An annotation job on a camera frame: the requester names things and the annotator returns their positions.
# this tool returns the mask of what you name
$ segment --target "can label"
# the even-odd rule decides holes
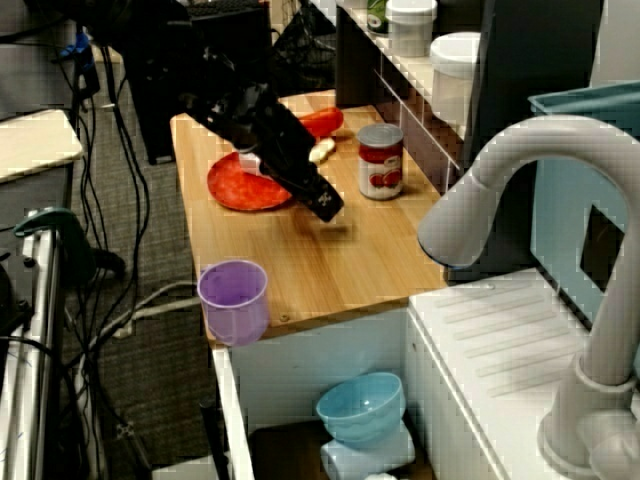
[[[387,0],[367,1],[367,29],[369,31],[386,35],[389,32],[389,24],[385,15]]]
[[[402,144],[387,148],[360,146],[360,192],[374,200],[394,198],[402,192]]]

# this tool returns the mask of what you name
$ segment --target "blue bin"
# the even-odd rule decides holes
[[[535,115],[569,114],[595,118],[640,139],[640,82],[529,97]]]
[[[581,115],[640,139],[640,82],[537,95],[529,101],[536,116]],[[593,323],[604,294],[580,268],[591,208],[624,232],[625,202],[607,178],[582,163],[543,159],[537,168],[531,252]],[[640,371],[640,355],[635,367]]]

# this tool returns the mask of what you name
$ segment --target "white cabinet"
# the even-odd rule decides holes
[[[474,453],[473,436],[418,325],[407,309],[398,309],[214,351],[233,478],[255,478],[249,435],[318,420],[315,405],[324,392],[373,371],[393,372],[403,380],[407,411],[422,443],[416,447],[426,447],[442,478],[495,478]],[[460,455],[465,461],[457,460]]]

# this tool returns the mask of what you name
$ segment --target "wooden table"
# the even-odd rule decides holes
[[[334,92],[283,103],[301,116],[333,105]],[[361,195],[355,135],[382,119],[370,106],[345,110],[344,116],[335,134],[336,153],[319,168],[345,202],[329,223],[294,201],[263,212],[221,206],[206,179],[211,166],[233,151],[231,145],[186,115],[172,120],[195,267],[201,271],[232,258],[262,265],[269,277],[271,315],[263,338],[405,306],[409,296],[445,286],[441,268],[422,252],[416,237],[418,223],[439,194],[405,151],[402,195],[389,201]]]

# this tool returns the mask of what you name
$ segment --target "container lid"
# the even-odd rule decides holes
[[[443,35],[431,43],[431,64],[445,75],[471,80],[479,45],[480,34],[476,32]]]
[[[385,16],[392,23],[422,25],[436,19],[436,0],[388,0]]]
[[[374,148],[386,148],[400,143],[404,134],[399,127],[388,123],[375,123],[362,127],[356,138],[361,145]]]

